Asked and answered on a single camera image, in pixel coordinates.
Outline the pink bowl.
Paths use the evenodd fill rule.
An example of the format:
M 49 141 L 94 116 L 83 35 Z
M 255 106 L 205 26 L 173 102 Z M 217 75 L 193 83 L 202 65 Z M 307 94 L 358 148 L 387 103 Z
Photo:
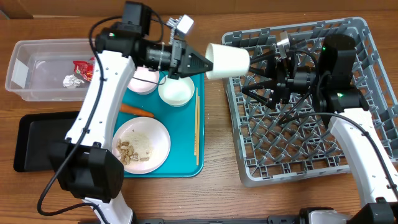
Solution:
M 127 88 L 137 94 L 147 95 L 157 88 L 159 77 L 158 71 L 153 72 L 145 67 L 137 67 Z

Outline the peanuts and rice scraps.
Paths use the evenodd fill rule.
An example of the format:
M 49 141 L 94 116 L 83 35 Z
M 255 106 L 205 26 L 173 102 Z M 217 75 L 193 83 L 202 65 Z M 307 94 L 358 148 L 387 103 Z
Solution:
M 127 133 L 116 140 L 117 157 L 126 166 L 132 162 L 146 162 L 152 156 L 152 143 L 142 133 Z

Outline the white cup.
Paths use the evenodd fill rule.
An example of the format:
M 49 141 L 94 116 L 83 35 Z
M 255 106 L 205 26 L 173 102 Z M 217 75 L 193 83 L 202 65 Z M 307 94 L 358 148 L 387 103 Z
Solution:
M 212 70 L 205 73 L 209 80 L 240 77 L 250 67 L 249 52 L 238 47 L 210 43 L 205 58 L 213 63 Z

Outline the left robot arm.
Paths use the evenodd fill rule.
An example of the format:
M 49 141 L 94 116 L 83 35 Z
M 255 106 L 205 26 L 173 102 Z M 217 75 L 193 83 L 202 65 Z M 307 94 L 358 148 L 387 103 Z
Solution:
M 210 60 L 183 40 L 148 40 L 153 9 L 128 1 L 112 26 L 88 41 L 95 69 L 78 116 L 63 141 L 49 151 L 52 182 L 92 208 L 101 223 L 134 223 L 121 193 L 124 166 L 111 152 L 114 125 L 127 86 L 137 67 L 166 70 L 173 79 L 205 73 Z

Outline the red snack wrapper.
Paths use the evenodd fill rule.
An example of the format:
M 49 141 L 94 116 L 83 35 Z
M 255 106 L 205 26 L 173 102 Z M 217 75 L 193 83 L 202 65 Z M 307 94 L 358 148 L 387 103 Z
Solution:
M 74 72 L 78 75 L 81 75 L 84 80 L 90 82 L 93 78 L 93 72 L 95 68 L 95 58 L 92 57 L 88 61 L 84 60 L 75 60 L 74 64 Z

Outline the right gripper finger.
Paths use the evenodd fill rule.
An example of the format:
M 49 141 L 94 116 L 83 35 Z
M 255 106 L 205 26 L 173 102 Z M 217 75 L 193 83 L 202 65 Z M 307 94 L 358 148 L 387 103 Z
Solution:
M 249 67 L 249 72 L 254 73 L 256 75 L 275 75 L 277 65 L 275 60 L 275 52 L 273 50 L 268 51 L 256 58 L 252 58 L 250 60 L 250 64 L 252 65 L 254 63 L 258 63 L 264 60 L 267 62 L 265 69 Z
M 270 90 L 269 97 L 260 95 L 258 90 Z M 242 88 L 242 93 L 249 96 L 252 99 L 255 99 L 259 103 L 262 103 L 264 106 L 275 109 L 276 104 L 280 102 L 280 93 L 277 89 L 276 81 L 263 81 L 251 85 L 246 85 Z

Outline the pink dinner plate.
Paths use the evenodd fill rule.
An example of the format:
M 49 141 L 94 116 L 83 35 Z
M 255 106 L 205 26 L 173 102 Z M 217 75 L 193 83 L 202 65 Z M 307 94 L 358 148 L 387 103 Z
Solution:
M 130 119 L 119 127 L 113 137 L 112 153 L 116 157 L 118 155 L 116 140 L 131 132 L 145 134 L 152 143 L 153 151 L 148 161 L 132 162 L 126 166 L 123 164 L 124 170 L 131 174 L 141 175 L 158 169 L 166 161 L 171 148 L 171 138 L 166 127 L 154 118 L 137 117 Z

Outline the white bowl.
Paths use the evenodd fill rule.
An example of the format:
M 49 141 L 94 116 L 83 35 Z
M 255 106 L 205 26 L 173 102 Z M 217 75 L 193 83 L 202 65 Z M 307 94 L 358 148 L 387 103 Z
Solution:
M 195 85 L 191 78 L 178 80 L 163 77 L 158 86 L 158 94 L 162 101 L 170 106 L 181 107 L 186 105 L 195 92 Z

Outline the foil ball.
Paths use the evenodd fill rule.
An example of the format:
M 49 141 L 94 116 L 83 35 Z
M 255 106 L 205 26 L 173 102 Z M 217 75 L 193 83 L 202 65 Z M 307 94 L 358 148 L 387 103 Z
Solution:
M 84 84 L 84 81 L 77 78 L 74 75 L 67 75 L 64 79 L 63 79 L 63 86 L 65 88 L 78 88 L 79 86 L 81 86 L 82 84 Z

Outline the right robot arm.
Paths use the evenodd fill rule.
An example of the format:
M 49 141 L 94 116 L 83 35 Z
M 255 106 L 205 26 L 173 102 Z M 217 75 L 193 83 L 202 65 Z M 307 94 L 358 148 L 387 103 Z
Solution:
M 277 50 L 253 56 L 251 63 L 264 61 L 264 69 L 249 71 L 264 81 L 245 86 L 242 92 L 273 109 L 287 103 L 291 94 L 312 98 L 313 115 L 338 141 L 361 198 L 361 209 L 346 217 L 330 207 L 303 208 L 295 223 L 396 223 L 397 171 L 375 130 L 373 116 L 363 93 L 352 84 L 356 42 L 344 34 L 323 40 L 313 67 L 299 67 L 298 43 L 281 33 Z

